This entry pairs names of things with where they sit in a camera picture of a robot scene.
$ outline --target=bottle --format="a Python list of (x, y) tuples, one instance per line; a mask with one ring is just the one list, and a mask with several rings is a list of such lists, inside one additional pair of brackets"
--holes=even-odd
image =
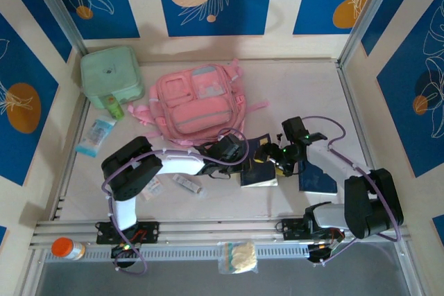
[(115, 120), (120, 121), (125, 116), (122, 107), (113, 95), (102, 96), (101, 101)]
[(54, 256), (71, 260), (79, 260), (82, 258), (85, 250), (86, 247), (82, 243), (75, 242), (66, 237), (56, 239), (51, 246), (51, 252)]

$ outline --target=orange bottle cap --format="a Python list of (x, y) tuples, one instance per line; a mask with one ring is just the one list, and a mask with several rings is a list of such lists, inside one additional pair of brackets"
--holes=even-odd
[(59, 239), (55, 240), (53, 246), (51, 246), (51, 252), (55, 256), (64, 257), (70, 254), (73, 248), (74, 245), (71, 239), (66, 237), (60, 237)]

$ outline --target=grey floor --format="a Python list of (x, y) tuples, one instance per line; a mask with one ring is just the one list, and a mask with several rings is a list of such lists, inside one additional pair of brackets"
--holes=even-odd
[(147, 275), (129, 277), (111, 263), (48, 263), (37, 295), (409, 295), (390, 243), (355, 244), (324, 268), (305, 259), (267, 259), (258, 269), (221, 275), (216, 261), (155, 262)]

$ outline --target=mint green box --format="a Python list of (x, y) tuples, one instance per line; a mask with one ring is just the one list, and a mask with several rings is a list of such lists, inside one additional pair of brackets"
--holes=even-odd
[(80, 61), (82, 86), (94, 107), (105, 109), (101, 97), (113, 95), (120, 104), (145, 94), (136, 55), (130, 46), (90, 53)]

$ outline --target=blue packet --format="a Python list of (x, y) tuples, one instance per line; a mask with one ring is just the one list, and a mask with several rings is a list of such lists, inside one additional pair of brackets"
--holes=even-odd
[(102, 143), (109, 135), (116, 121), (107, 116), (100, 116), (88, 130), (87, 134), (76, 146), (76, 152), (91, 157), (96, 157)]

